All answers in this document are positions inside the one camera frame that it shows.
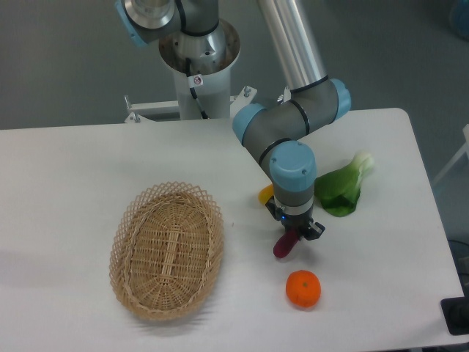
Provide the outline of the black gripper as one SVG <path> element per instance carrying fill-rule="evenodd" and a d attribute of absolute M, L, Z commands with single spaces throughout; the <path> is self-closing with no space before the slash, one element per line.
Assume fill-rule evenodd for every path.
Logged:
<path fill-rule="evenodd" d="M 301 238 L 305 238 L 307 241 L 320 238 L 325 231 L 325 227 L 322 224 L 314 222 L 312 206 L 307 210 L 300 207 L 294 207 L 291 210 L 288 207 L 278 207 L 274 199 L 269 199 L 265 207 L 275 220 L 281 222 L 286 231 L 294 230 L 299 233 Z"/>

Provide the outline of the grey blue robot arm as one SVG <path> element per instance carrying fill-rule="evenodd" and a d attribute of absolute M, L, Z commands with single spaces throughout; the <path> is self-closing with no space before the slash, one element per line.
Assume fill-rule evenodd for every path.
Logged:
<path fill-rule="evenodd" d="M 273 184 L 267 209 L 286 238 L 319 238 L 324 227 L 312 217 L 316 164 L 300 140 L 344 116 L 351 98 L 340 80 L 328 77 L 301 3 L 259 2 L 290 91 L 271 109 L 258 103 L 236 109 L 230 98 L 240 40 L 218 2 L 117 1 L 115 7 L 136 45 L 158 44 L 174 74 L 182 119 L 232 118 L 236 137 Z"/>

